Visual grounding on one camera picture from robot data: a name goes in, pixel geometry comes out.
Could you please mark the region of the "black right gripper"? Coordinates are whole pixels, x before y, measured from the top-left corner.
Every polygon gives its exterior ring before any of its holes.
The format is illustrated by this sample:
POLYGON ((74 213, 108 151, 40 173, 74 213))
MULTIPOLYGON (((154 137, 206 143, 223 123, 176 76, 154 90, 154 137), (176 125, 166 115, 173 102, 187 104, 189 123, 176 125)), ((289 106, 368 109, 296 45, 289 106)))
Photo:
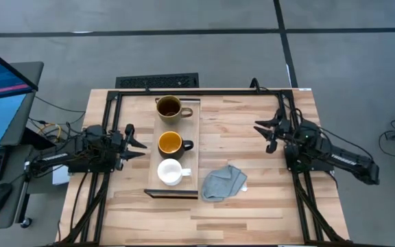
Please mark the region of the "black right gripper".
POLYGON ((255 121, 256 124, 265 128, 272 128, 268 130, 254 126, 254 129, 263 136, 266 141, 270 144, 267 146, 267 153, 272 154, 277 148, 277 139, 284 139, 285 135, 289 133, 291 129, 291 122, 287 119, 285 111, 279 108, 274 117, 271 120, 266 121, 255 121))

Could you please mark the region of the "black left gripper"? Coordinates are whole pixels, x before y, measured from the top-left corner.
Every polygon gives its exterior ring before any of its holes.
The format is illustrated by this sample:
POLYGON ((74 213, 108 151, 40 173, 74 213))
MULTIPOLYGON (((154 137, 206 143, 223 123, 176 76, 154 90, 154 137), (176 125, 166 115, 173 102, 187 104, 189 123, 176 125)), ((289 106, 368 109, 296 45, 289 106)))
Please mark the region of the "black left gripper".
POLYGON ((147 149, 147 146, 138 142, 134 138, 134 125, 129 123, 125 127, 125 135, 122 135, 119 130, 110 130, 110 147, 117 154, 115 169, 121 171, 124 166, 124 161, 133 158, 144 156, 145 153, 130 151, 128 145, 135 148, 147 149))

